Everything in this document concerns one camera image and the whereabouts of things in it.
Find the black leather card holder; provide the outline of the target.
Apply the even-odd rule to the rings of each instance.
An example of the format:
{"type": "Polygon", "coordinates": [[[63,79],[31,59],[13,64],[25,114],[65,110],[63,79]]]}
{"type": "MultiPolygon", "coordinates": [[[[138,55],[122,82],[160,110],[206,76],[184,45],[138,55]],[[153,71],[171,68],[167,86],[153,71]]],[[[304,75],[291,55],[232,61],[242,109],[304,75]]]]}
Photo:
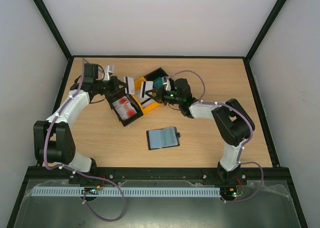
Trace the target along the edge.
{"type": "Polygon", "coordinates": [[[150,151],[180,146],[180,133],[174,126],[146,131],[150,151]]]}

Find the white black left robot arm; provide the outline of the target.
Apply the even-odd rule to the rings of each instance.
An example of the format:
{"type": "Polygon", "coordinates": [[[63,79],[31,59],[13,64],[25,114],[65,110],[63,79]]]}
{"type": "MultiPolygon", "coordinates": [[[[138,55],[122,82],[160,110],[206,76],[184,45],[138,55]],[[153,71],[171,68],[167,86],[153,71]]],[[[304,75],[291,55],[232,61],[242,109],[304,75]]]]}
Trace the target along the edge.
{"type": "Polygon", "coordinates": [[[82,63],[82,73],[71,86],[66,100],[46,120],[33,126],[35,158],[48,170],[67,168],[76,172],[90,172],[94,160],[76,151],[72,126],[80,113],[95,96],[109,97],[125,88],[114,73],[114,66],[82,63]]]}

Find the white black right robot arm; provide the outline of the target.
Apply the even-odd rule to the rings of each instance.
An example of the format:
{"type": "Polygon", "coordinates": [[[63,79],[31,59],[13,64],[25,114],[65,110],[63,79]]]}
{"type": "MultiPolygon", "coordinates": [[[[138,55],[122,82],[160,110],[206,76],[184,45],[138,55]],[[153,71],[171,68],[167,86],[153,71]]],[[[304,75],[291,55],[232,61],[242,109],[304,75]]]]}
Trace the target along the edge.
{"type": "Polygon", "coordinates": [[[142,94],[157,103],[177,105],[181,114],[188,118],[204,118],[215,121],[225,142],[223,155],[217,165],[218,179],[229,184],[241,167],[241,154],[252,139],[255,124],[238,100],[226,102],[204,102],[193,97],[191,87],[185,78],[173,82],[167,90],[164,85],[145,90],[142,94]]]}

